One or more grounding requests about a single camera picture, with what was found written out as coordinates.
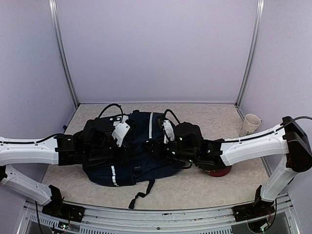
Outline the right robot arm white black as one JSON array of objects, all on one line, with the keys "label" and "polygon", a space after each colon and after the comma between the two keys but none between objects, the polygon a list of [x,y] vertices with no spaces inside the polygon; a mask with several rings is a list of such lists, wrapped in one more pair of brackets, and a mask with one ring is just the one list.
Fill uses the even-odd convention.
[{"label": "right robot arm white black", "polygon": [[255,158],[282,155],[275,171],[258,187],[249,206],[253,216],[260,216],[278,194],[298,174],[312,167],[312,150],[304,130],[297,124],[300,117],[282,118],[282,123],[260,133],[234,139],[206,140],[200,127],[189,122],[177,126],[164,120],[164,137],[148,140],[144,147],[153,158],[187,162],[204,171],[227,174],[236,163]]}]

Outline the navy blue student backpack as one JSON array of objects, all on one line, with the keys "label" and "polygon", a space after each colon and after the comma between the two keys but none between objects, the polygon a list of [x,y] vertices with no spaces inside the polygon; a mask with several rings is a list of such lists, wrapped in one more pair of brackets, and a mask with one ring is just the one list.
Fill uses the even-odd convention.
[{"label": "navy blue student backpack", "polygon": [[185,163],[173,159],[157,161],[146,152],[147,141],[164,141],[164,134],[157,124],[159,117],[167,119],[164,114],[136,110],[129,117],[136,126],[125,140],[134,149],[113,158],[105,156],[103,162],[85,162],[82,168],[93,183],[102,186],[132,186],[148,181],[146,192],[136,195],[136,198],[144,198],[150,193],[156,179],[175,175]]}]

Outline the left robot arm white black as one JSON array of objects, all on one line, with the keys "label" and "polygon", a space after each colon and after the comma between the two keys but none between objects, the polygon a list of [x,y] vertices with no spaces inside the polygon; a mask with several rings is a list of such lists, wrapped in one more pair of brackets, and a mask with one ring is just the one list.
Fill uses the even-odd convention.
[{"label": "left robot arm white black", "polygon": [[31,141],[0,139],[0,183],[13,191],[48,206],[55,215],[68,213],[60,190],[41,184],[18,172],[13,164],[41,163],[58,166],[83,164],[95,166],[121,156],[123,140],[130,126],[123,120],[112,124],[102,119],[87,121],[74,135],[54,134]]}]

